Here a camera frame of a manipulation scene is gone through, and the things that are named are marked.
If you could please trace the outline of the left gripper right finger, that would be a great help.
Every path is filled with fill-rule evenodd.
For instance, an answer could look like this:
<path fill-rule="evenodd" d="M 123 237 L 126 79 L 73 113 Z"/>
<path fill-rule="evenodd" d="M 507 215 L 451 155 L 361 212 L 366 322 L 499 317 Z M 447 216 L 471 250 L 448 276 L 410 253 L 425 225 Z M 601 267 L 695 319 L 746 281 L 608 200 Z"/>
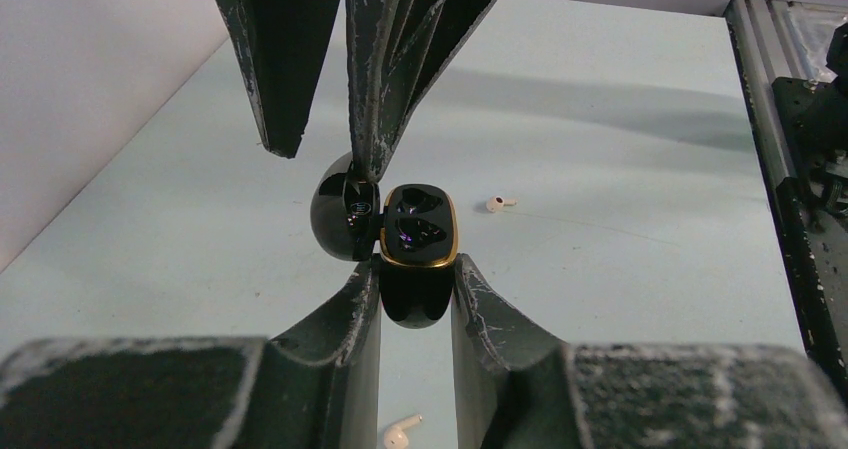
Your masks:
<path fill-rule="evenodd" d="M 823 371 L 763 345 L 570 344 L 455 264 L 452 346 L 462 448 L 843 448 Z"/>

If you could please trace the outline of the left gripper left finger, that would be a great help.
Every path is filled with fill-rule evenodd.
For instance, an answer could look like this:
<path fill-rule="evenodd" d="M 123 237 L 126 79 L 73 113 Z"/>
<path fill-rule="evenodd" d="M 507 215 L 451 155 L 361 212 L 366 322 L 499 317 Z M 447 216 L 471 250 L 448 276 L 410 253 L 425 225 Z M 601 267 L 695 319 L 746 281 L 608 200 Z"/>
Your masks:
<path fill-rule="evenodd" d="M 41 339 L 1 365 L 5 448 L 371 448 L 377 271 L 274 338 Z"/>

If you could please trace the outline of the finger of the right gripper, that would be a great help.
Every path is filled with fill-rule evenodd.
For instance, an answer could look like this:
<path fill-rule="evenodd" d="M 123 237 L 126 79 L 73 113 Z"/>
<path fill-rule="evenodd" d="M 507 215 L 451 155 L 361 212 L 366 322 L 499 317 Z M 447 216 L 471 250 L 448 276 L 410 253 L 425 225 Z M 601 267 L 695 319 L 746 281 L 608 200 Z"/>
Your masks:
<path fill-rule="evenodd" d="M 345 0 L 352 168 L 385 175 L 416 107 L 496 0 Z"/>
<path fill-rule="evenodd" d="M 340 0 L 215 0 L 263 147 L 296 156 Z"/>

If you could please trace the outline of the black earbud charging case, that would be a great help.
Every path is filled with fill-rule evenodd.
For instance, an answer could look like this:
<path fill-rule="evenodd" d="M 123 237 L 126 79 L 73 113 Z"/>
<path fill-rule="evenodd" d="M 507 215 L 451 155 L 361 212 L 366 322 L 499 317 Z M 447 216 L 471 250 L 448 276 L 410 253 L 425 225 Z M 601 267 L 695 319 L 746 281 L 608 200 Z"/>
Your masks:
<path fill-rule="evenodd" d="M 369 260 L 383 309 L 397 325 L 422 329 L 445 314 L 454 287 L 459 236 L 450 196 L 428 184 L 404 184 L 381 196 L 345 154 L 324 172 L 310 205 L 321 248 L 340 260 Z"/>

